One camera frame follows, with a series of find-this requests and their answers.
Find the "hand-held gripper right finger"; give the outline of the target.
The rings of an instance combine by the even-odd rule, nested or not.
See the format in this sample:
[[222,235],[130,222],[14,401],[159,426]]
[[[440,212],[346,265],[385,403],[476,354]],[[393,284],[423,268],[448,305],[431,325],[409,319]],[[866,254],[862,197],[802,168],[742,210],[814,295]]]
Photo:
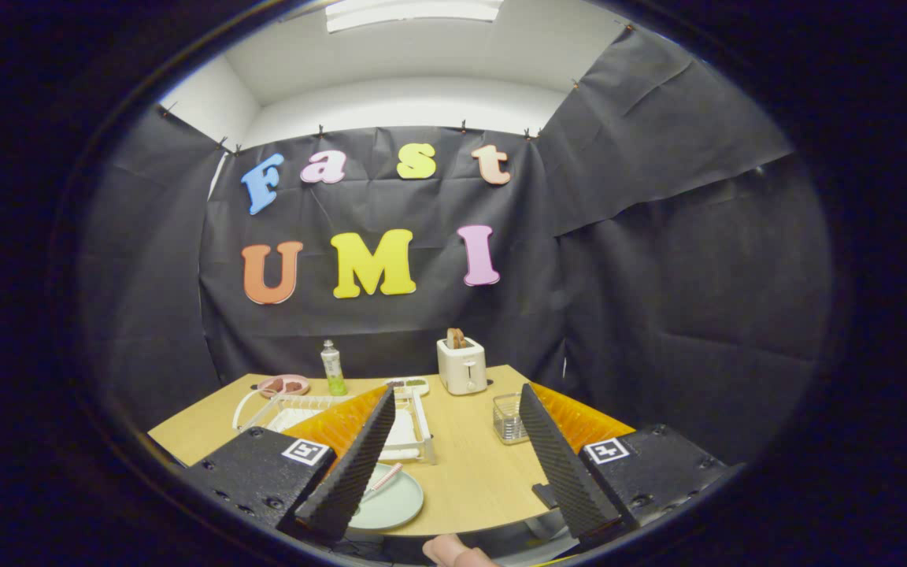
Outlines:
[[669,516],[740,473],[668,424],[635,430],[540,384],[520,416],[569,534],[602,544]]

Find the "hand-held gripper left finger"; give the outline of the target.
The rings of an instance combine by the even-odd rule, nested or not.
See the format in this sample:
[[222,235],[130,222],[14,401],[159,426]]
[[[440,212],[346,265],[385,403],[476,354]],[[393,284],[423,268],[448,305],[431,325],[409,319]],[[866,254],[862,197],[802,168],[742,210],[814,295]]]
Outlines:
[[283,433],[245,428],[184,471],[194,489],[248,523],[339,541],[368,488],[396,415],[382,385]]

